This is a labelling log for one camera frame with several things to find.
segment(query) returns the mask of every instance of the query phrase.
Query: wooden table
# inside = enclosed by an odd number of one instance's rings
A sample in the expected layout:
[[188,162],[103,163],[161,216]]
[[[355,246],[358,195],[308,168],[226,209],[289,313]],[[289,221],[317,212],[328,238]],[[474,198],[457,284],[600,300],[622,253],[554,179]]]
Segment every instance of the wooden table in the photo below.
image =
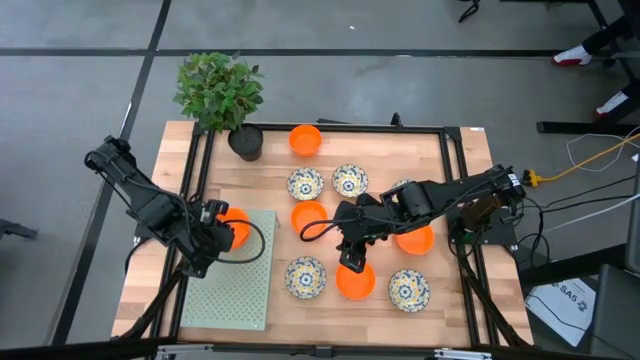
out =
[[[187,158],[192,122],[167,122],[152,180],[160,187],[178,192]],[[469,174],[492,166],[484,130],[461,128]],[[331,187],[330,176],[342,164],[355,163],[369,175],[374,197],[387,191],[400,179],[443,182],[443,165],[437,136],[389,133],[324,133],[317,156],[299,158],[288,145],[288,132],[265,131],[263,155],[256,162],[244,162],[229,148],[227,134],[216,134],[205,199],[218,198],[231,206],[277,211],[273,251],[271,292],[266,331],[180,328],[180,341],[251,342],[271,344],[331,344],[368,346],[467,347],[466,324],[458,264],[447,249],[444,217],[432,223],[436,234],[434,248],[423,256],[404,253],[391,237],[369,247],[367,261],[376,272],[374,292],[362,301],[343,298],[334,285],[340,253],[335,249],[341,234],[332,231],[324,238],[304,243],[290,224],[296,205],[286,190],[286,178],[297,167],[318,169],[325,178],[325,189],[317,199],[332,216],[344,200]],[[204,148],[201,139],[191,189],[195,189]],[[455,149],[450,144],[452,164]],[[499,246],[483,246],[492,298],[519,335],[533,343],[518,274],[511,256]],[[158,291],[166,249],[150,241],[131,260],[118,306],[113,335],[133,325]],[[298,256],[310,255],[326,267],[330,279],[323,293],[311,300],[291,296],[283,281],[287,264]],[[427,308],[416,314],[396,309],[387,295],[390,276],[399,269],[413,268],[423,273],[431,285]],[[481,340],[488,343],[482,305],[475,299]],[[165,307],[161,335],[168,334],[174,299]]]

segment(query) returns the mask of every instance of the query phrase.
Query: green perforated board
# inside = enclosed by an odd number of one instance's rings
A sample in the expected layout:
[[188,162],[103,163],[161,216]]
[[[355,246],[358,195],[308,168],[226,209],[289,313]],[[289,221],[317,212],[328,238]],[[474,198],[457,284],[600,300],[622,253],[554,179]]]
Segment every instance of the green perforated board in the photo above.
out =
[[[247,210],[264,234],[262,256],[249,264],[214,262],[204,279],[190,278],[180,326],[215,329],[264,330],[267,323],[276,212]],[[260,236],[252,229],[240,249],[220,257],[241,260],[260,251]]]

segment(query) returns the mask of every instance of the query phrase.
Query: yellow cable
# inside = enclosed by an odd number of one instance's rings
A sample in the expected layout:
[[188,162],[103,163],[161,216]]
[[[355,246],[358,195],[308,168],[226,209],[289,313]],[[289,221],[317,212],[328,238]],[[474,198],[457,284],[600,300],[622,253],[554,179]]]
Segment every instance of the yellow cable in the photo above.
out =
[[537,182],[538,182],[538,183],[541,183],[541,182],[550,182],[550,181],[558,180],[558,179],[560,179],[561,177],[563,177],[563,176],[567,175],[568,173],[572,172],[573,170],[575,170],[575,169],[577,169],[577,168],[580,168],[580,167],[582,167],[583,165],[588,164],[588,163],[592,162],[593,160],[595,160],[595,159],[597,159],[597,158],[601,157],[602,155],[606,155],[606,154],[608,154],[608,153],[612,152],[613,150],[615,150],[615,149],[617,149],[617,148],[621,147],[622,145],[624,145],[624,144],[626,144],[626,143],[629,143],[629,142],[631,142],[631,141],[633,141],[633,140],[635,140],[635,139],[637,139],[637,138],[640,138],[640,134],[636,134],[636,135],[634,135],[634,136],[632,136],[632,137],[630,137],[630,138],[628,138],[628,139],[626,139],[626,140],[624,140],[624,141],[621,141],[621,142],[620,142],[620,143],[618,143],[617,145],[612,146],[612,147],[608,148],[607,150],[605,150],[605,151],[603,151],[603,152],[601,152],[601,153],[598,153],[598,154],[593,155],[592,157],[588,158],[587,160],[585,160],[585,161],[581,162],[580,164],[578,164],[578,165],[576,165],[576,166],[574,166],[574,167],[572,167],[572,168],[569,168],[569,169],[567,169],[567,170],[565,170],[565,171],[561,172],[560,174],[558,174],[558,175],[556,175],[556,176],[553,176],[553,177],[550,177],[550,178],[543,178],[542,176],[537,176],[537,179],[536,179],[536,180],[537,180]]

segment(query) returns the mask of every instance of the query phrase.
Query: sneaker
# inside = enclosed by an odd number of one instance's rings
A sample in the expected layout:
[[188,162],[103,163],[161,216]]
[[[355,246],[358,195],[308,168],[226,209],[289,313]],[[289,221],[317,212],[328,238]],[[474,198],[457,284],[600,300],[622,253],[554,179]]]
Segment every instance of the sneaker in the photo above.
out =
[[598,116],[604,116],[611,112],[611,110],[615,109],[618,105],[625,102],[629,97],[625,95],[622,91],[613,95],[609,101],[607,101],[604,105],[600,106],[596,109],[596,113]]
[[582,45],[578,45],[573,49],[563,51],[560,54],[551,58],[551,62],[558,66],[575,66],[575,65],[587,65],[591,62],[593,56],[589,55]]

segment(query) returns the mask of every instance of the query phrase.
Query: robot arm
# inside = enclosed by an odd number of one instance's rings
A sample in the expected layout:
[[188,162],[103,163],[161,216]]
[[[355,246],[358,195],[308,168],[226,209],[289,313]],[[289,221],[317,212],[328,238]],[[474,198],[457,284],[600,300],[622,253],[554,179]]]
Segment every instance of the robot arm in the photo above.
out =
[[383,193],[381,201],[368,194],[358,196],[355,205],[342,201],[334,215],[344,236],[337,248],[341,251],[340,263],[360,273],[366,262],[366,244],[427,226],[459,204],[464,204],[460,225],[475,231],[484,226],[493,211],[515,205],[524,197],[511,167],[498,165],[448,183],[410,182]]
[[87,154],[85,165],[128,195],[127,214],[139,226],[165,246],[176,244],[188,263],[182,270],[186,275],[203,278],[220,252],[231,249],[233,229],[216,219],[229,205],[218,200],[187,203],[160,189],[136,167],[130,149],[126,141],[108,136]]

